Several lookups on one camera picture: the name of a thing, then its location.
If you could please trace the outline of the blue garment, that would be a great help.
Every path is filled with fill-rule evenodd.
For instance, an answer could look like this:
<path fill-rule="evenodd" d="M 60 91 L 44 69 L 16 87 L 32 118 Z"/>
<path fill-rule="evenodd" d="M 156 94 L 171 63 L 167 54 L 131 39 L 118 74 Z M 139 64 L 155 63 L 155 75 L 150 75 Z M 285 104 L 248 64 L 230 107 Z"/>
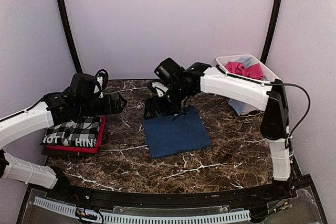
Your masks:
<path fill-rule="evenodd" d="M 207 148 L 212 145 L 197 108 L 189 105 L 186 112 L 143 121 L 145 141 L 152 158 Z"/>

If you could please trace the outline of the black white plaid shirt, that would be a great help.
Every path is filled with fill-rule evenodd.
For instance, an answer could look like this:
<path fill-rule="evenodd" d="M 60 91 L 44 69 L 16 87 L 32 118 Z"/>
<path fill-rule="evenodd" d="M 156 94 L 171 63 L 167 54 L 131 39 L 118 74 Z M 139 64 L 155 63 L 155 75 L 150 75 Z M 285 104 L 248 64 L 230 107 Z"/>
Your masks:
<path fill-rule="evenodd" d="M 102 117 L 86 117 L 49 127 L 41 145 L 94 148 L 97 144 Z"/>

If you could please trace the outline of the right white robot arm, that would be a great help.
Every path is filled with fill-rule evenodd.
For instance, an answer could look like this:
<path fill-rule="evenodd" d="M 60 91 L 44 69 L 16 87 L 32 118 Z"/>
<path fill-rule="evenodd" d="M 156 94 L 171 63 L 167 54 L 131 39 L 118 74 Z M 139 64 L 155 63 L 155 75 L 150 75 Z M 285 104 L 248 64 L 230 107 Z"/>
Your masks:
<path fill-rule="evenodd" d="M 291 139 L 294 132 L 289 127 L 285 89 L 289 83 L 280 79 L 253 79 L 224 70 L 220 65 L 213 67 L 201 62 L 184 69 L 171 58 L 162 61 L 154 72 L 167 90 L 162 95 L 154 94 L 145 101 L 145 121 L 152 122 L 156 118 L 183 113 L 182 102 L 198 93 L 221 95 L 263 111 L 260 132 L 269 144 L 272 175 L 276 180 L 268 187 L 268 195 L 271 199 L 278 200 L 287 193 L 286 181 L 291 176 Z"/>

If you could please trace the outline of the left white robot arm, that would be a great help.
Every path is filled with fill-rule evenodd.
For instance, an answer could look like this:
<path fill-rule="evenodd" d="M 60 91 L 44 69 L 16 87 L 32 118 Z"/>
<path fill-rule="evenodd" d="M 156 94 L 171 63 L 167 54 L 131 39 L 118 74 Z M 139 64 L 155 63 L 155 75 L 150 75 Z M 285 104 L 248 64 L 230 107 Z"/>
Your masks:
<path fill-rule="evenodd" d="M 85 116 L 119 114 L 127 104 L 119 93 L 83 101 L 60 93 L 45 95 L 33 106 L 1 119 L 1 178 L 53 189 L 63 201 L 74 197 L 66 175 L 57 167 L 41 166 L 4 150 L 10 143 L 39 130 Z"/>

